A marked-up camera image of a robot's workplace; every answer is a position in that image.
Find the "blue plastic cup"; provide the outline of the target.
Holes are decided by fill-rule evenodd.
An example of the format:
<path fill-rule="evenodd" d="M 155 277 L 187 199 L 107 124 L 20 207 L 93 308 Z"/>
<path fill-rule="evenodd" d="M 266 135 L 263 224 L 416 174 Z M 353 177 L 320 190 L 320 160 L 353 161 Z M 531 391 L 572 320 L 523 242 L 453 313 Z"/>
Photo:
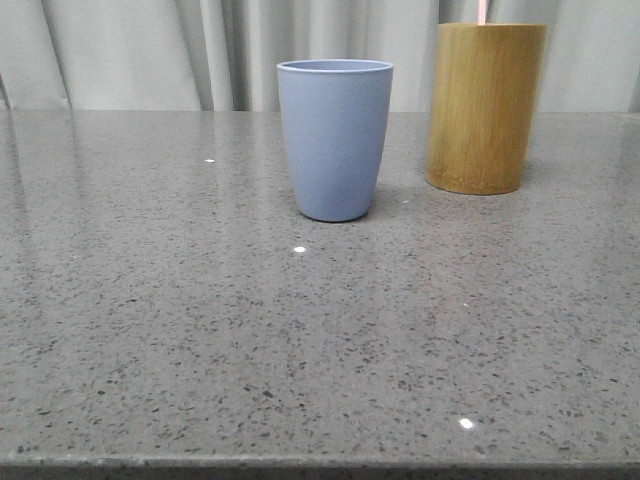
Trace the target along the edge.
<path fill-rule="evenodd" d="M 315 220 L 364 216 L 382 159 L 393 65 L 315 59 L 277 65 L 281 121 L 297 206 Z"/>

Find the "pink chopstick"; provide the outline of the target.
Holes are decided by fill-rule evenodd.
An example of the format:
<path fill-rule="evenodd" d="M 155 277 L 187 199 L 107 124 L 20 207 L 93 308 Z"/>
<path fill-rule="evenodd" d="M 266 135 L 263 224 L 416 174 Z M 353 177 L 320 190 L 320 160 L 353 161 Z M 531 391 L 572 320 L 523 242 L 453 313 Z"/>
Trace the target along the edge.
<path fill-rule="evenodd" d="M 479 25 L 485 25 L 488 11 L 488 0 L 477 1 L 477 23 Z"/>

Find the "bamboo cylinder holder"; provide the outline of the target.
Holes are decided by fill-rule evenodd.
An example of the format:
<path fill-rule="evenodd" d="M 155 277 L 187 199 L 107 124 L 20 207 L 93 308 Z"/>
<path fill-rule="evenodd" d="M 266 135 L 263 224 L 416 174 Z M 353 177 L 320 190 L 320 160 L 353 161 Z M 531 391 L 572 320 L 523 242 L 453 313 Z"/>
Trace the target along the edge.
<path fill-rule="evenodd" d="M 438 27 L 426 180 L 472 195 L 520 187 L 547 28 Z"/>

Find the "grey pleated curtain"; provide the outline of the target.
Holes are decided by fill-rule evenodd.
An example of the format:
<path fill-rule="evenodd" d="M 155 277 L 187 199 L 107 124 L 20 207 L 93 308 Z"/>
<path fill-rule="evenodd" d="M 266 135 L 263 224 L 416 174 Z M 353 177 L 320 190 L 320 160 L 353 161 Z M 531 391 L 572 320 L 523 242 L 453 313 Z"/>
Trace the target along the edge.
<path fill-rule="evenodd" d="M 430 106 L 437 28 L 473 1 L 5 1 L 8 110 L 276 109 L 279 62 L 384 60 L 391 107 Z M 492 1 L 491 23 L 547 26 L 538 107 L 639 108 L 635 1 Z"/>

